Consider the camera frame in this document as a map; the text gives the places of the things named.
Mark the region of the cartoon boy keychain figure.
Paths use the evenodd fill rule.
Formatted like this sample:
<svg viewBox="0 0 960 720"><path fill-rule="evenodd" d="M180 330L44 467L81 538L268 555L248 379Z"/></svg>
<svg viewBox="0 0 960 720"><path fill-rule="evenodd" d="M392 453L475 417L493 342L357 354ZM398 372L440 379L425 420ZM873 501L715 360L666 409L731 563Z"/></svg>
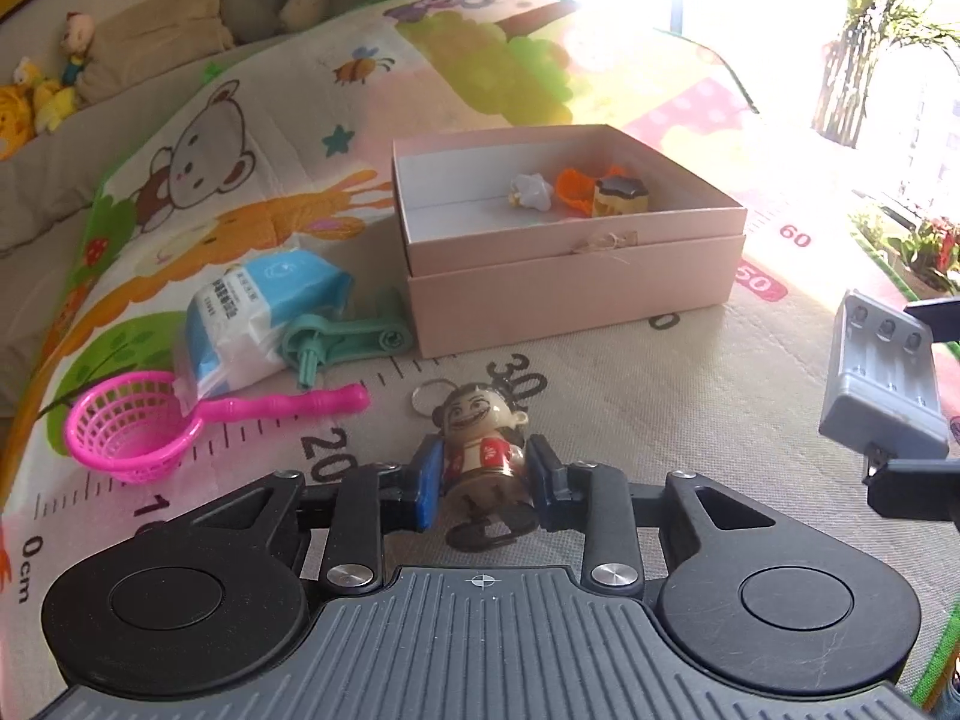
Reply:
<svg viewBox="0 0 960 720"><path fill-rule="evenodd" d="M526 461L529 415L501 383L428 380L412 395L443 441L441 493L457 522L446 543L459 553L498 550L534 532Z"/></svg>

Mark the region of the grey battery charger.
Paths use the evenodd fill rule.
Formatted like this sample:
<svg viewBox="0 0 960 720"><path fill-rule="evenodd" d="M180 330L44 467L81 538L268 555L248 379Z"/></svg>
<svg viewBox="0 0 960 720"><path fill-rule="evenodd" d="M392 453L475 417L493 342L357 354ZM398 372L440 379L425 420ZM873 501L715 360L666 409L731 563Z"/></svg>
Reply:
<svg viewBox="0 0 960 720"><path fill-rule="evenodd" d="M940 408L931 330L903 310L848 291L833 323L818 432L866 455L942 460L949 423Z"/></svg>

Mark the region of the orange plastic mold toy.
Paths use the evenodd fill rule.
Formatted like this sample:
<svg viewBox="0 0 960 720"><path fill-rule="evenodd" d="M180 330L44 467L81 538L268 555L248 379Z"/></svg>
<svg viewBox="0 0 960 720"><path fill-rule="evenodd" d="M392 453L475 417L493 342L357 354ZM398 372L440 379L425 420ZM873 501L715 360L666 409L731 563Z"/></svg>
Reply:
<svg viewBox="0 0 960 720"><path fill-rule="evenodd" d="M567 167L556 177L553 192L566 208L590 218L597 182L599 177L590 177L578 169Z"/></svg>

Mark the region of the yellow pink stacking toy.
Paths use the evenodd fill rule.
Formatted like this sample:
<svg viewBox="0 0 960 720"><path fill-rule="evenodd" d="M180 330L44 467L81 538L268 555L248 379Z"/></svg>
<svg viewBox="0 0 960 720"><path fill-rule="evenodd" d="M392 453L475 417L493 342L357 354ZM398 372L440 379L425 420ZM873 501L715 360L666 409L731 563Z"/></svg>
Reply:
<svg viewBox="0 0 960 720"><path fill-rule="evenodd" d="M592 216L619 216L646 213L649 190L641 179L630 176L607 176L594 185Z"/></svg>

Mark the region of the teal plastic roller toy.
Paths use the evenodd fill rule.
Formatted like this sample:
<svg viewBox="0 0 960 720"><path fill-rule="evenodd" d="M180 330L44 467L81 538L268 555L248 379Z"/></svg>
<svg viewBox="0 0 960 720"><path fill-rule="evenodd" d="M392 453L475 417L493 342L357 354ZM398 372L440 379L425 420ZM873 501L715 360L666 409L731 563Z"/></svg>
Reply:
<svg viewBox="0 0 960 720"><path fill-rule="evenodd" d="M299 390L308 392L327 367L403 355L414 344L404 300L397 289L389 288L377 296L376 310L366 319L302 314L291 320L281 337L280 355L296 372Z"/></svg>

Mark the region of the blue white wipes pack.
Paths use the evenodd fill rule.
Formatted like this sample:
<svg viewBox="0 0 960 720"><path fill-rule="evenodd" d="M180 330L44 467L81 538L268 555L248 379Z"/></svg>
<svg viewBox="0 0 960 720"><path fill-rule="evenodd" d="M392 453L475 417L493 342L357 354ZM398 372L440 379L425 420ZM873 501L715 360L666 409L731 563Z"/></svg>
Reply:
<svg viewBox="0 0 960 720"><path fill-rule="evenodd" d="M174 346L174 394L189 413L285 367L286 327L308 314L342 316L353 277L309 249L231 266L194 294Z"/></svg>

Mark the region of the potted red flowers plant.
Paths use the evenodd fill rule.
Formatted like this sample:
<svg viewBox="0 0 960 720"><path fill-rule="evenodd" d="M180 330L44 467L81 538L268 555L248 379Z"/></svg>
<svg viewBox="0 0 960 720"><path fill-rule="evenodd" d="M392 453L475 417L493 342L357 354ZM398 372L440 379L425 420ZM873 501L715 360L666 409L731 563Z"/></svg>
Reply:
<svg viewBox="0 0 960 720"><path fill-rule="evenodd" d="M936 296L958 294L958 226L946 218L924 220L887 244L908 273Z"/></svg>

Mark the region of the colourful cartoon play mat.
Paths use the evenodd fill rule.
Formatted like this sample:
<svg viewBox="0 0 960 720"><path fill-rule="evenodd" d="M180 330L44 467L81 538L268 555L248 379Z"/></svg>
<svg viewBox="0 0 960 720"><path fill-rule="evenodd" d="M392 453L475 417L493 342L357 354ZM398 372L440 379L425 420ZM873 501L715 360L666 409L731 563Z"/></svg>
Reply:
<svg viewBox="0 0 960 720"><path fill-rule="evenodd" d="M79 241L32 270L57 299L2 465L2 712L62 690L41 634L55 576L262 473L402 461L444 382L511 387L562 455L675 468L873 554L918 595L901 683L958 639L958 538L869 511L818 432L833 317L905 294L854 227L841 161L757 114L708 49L560 0L394 0L259 50L149 135L121 137ZM371 408L202 434L143 486L67 454L68 408L167 367L199 289L311 249L350 310L404 298L415 351L331 367Z"/></svg>

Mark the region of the pink plastic net scoop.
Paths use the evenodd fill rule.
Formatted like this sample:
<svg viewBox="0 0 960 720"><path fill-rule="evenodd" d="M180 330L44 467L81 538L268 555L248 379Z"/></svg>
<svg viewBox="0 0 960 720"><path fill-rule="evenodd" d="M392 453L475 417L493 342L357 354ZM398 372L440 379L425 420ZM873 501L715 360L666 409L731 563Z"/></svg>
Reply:
<svg viewBox="0 0 960 720"><path fill-rule="evenodd" d="M145 484L174 472L210 424L350 416L370 405L368 390L350 383L299 395L202 400L186 413L172 374L137 371L98 383L78 398L65 419L64 441L80 465L121 483Z"/></svg>

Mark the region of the pink cardboard box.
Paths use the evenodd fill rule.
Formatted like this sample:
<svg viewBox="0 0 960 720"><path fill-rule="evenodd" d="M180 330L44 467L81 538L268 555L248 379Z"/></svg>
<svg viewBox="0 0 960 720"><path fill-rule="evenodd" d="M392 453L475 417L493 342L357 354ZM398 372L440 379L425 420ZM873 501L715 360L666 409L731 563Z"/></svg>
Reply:
<svg viewBox="0 0 960 720"><path fill-rule="evenodd" d="M646 213L588 218L512 208L519 174L555 181L618 167ZM608 125L494 128L398 140L398 219L418 346L430 358L722 304L747 211Z"/></svg>

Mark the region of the white small toy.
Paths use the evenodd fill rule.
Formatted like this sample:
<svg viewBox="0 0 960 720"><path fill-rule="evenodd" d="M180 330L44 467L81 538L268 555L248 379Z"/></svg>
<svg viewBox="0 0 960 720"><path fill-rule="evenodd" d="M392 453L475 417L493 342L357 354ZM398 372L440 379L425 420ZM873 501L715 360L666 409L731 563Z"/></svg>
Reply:
<svg viewBox="0 0 960 720"><path fill-rule="evenodd" d="M553 187L542 174L519 174L509 186L508 202L512 208L547 213L553 206Z"/></svg>

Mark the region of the yellow duck plush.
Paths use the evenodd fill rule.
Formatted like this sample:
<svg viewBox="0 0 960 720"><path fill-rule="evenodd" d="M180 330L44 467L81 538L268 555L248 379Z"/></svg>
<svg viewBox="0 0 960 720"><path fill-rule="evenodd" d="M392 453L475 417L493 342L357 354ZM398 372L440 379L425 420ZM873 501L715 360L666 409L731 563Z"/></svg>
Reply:
<svg viewBox="0 0 960 720"><path fill-rule="evenodd" d="M14 67L13 84L31 104L36 133L55 132L65 119L80 109L76 89L47 78L29 57L23 57Z"/></svg>

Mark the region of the grey neck pillow bear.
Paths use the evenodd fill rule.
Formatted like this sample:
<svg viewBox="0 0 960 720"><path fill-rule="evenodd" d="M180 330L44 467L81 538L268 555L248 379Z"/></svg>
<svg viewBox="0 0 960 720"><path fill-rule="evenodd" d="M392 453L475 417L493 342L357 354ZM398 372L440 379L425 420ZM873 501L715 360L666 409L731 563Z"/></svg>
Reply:
<svg viewBox="0 0 960 720"><path fill-rule="evenodd" d="M221 0L221 21L236 44L306 31L329 15L329 0Z"/></svg>

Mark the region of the beige pillow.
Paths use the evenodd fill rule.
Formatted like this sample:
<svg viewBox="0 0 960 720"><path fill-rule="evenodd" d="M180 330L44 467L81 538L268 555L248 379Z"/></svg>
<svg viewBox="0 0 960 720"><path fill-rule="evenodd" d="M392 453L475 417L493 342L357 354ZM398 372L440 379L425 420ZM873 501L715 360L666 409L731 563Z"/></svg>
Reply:
<svg viewBox="0 0 960 720"><path fill-rule="evenodd" d="M94 28L76 87L86 104L235 47L221 0L145 0Z"/></svg>

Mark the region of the yellow tiger plush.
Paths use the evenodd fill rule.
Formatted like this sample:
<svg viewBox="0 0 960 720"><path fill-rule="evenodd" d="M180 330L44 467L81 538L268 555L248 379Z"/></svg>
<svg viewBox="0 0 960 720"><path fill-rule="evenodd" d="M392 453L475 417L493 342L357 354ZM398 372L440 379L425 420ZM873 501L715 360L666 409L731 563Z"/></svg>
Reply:
<svg viewBox="0 0 960 720"><path fill-rule="evenodd" d="M18 86L0 88L0 160L11 158L36 137L32 105Z"/></svg>

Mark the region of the small doll figure plush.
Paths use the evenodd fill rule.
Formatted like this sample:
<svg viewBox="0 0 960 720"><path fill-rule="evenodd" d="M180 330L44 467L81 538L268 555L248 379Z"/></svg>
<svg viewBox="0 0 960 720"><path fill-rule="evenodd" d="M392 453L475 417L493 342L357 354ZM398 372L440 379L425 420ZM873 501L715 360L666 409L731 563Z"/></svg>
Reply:
<svg viewBox="0 0 960 720"><path fill-rule="evenodd" d="M60 39L60 49L67 57L62 85L73 86L86 64L88 50L93 44L94 20L87 13L71 11L65 20L64 36Z"/></svg>

